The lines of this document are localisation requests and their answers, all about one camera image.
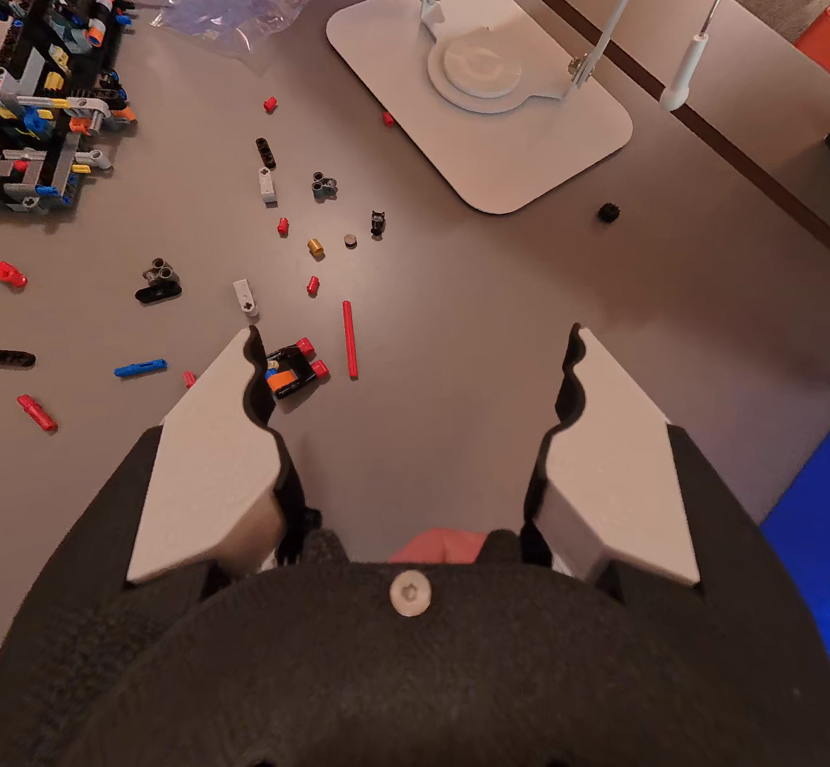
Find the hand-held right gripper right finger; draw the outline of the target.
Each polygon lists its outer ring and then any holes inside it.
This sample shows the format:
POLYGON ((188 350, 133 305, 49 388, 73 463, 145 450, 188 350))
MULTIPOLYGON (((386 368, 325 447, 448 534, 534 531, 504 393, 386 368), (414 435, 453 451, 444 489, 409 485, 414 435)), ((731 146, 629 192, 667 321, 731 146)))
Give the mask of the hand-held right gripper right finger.
POLYGON ((524 562, 593 583, 621 561, 698 584, 669 420, 580 324, 568 336, 555 413, 524 499, 524 562))

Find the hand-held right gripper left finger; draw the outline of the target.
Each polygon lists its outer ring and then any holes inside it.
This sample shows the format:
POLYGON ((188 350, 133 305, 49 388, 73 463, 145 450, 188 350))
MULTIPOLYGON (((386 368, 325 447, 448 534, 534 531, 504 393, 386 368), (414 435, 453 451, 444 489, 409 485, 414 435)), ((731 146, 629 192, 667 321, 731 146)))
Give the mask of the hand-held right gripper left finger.
POLYGON ((295 564, 319 524, 285 440, 255 326, 240 330, 163 419, 127 572, 143 583, 214 560, 231 577, 295 564))

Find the black technic brick assembly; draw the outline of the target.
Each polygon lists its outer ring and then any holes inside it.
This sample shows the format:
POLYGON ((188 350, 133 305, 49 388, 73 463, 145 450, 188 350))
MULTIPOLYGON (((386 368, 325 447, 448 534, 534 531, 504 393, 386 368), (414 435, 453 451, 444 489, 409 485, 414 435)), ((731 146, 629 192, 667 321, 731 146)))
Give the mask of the black technic brick assembly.
POLYGON ((137 118, 114 69, 129 0, 1 0, 1 202, 23 213, 72 207, 103 131, 137 118))

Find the black orange lego subassembly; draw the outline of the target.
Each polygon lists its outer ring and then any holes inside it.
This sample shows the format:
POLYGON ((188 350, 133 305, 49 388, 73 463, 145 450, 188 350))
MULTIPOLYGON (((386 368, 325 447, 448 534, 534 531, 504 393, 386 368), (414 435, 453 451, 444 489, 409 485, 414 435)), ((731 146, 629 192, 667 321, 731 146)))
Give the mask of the black orange lego subassembly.
POLYGON ((266 355, 265 380, 276 400, 328 377, 329 369, 316 357, 316 349, 306 337, 266 355))

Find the red long lego pin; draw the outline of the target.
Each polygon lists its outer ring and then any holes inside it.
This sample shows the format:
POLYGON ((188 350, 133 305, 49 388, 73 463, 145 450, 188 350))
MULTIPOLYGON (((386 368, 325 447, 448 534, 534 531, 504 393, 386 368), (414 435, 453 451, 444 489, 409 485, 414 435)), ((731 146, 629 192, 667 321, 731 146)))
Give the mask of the red long lego pin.
POLYGON ((57 421, 54 420, 33 397, 30 395, 19 395, 16 397, 17 403, 23 411, 38 425, 38 427, 47 433, 56 432, 58 430, 57 421))

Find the pink cloth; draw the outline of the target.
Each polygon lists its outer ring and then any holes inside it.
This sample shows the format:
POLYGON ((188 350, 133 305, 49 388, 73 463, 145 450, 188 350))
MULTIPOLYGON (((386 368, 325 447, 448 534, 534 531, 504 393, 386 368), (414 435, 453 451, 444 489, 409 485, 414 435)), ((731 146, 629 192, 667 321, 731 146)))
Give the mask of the pink cloth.
POLYGON ((468 565, 475 562, 487 534, 431 528, 413 537, 389 558, 390 564, 468 565))

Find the blue object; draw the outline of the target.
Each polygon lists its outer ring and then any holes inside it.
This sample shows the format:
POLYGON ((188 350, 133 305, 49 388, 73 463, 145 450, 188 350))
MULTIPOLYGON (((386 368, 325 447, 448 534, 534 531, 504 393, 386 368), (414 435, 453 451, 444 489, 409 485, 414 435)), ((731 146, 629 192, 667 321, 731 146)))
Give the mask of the blue object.
POLYGON ((829 597, 829 437, 766 516, 761 530, 814 608, 829 597))

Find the white desk stand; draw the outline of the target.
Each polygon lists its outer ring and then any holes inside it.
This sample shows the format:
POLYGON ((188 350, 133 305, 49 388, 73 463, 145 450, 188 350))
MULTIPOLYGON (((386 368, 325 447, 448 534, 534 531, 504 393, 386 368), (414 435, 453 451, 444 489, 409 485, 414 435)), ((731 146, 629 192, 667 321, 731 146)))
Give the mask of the white desk stand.
POLYGON ((575 58, 514 0, 365 0, 326 34, 462 200, 505 214, 631 138, 628 112, 592 79, 626 5, 575 58))

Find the orange object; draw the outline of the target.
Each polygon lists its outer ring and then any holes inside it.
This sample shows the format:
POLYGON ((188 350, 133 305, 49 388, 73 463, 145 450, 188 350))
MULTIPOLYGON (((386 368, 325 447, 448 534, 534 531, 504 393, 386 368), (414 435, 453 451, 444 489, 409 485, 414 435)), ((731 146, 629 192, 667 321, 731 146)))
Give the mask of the orange object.
POLYGON ((797 50, 826 72, 830 70, 829 15, 830 7, 827 6, 793 43, 797 50))

